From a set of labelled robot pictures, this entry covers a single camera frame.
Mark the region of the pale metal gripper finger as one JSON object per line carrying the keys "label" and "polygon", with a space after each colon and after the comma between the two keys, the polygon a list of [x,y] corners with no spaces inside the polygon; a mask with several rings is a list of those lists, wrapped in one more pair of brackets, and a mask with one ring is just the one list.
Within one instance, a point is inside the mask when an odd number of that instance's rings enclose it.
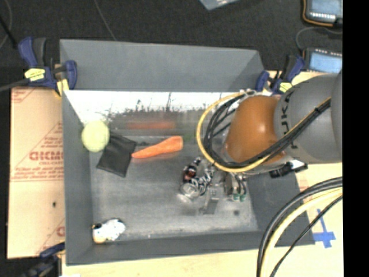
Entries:
{"label": "pale metal gripper finger", "polygon": [[206,214],[208,210],[209,196],[203,195],[200,199],[201,199],[201,203],[199,205],[198,212],[200,214]]}
{"label": "pale metal gripper finger", "polygon": [[219,198],[210,198],[206,205],[206,213],[213,215],[216,212]]}

